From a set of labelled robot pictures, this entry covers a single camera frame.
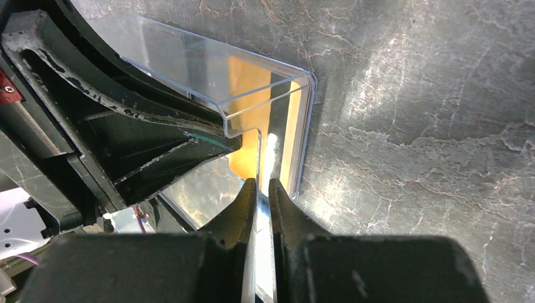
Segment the clear plastic box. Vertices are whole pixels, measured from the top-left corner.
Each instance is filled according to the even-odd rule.
[[[88,21],[123,59],[219,112],[228,137],[243,135],[243,147],[229,155],[232,172],[256,177],[266,195],[269,180],[278,178],[297,196],[311,73],[141,16]]]

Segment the gray marble surface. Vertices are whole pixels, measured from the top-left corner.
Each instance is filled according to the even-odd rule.
[[[535,302],[535,0],[93,0],[311,70],[297,205],[336,234],[441,234]]]

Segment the white plastic part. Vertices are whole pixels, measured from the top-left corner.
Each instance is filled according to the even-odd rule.
[[[0,259],[29,253],[50,240],[43,239],[46,225],[37,210],[24,205],[29,198],[22,188],[0,193]]]

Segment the red component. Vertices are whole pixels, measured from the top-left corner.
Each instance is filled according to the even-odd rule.
[[[21,101],[22,95],[4,74],[4,71],[0,69],[0,105]]]

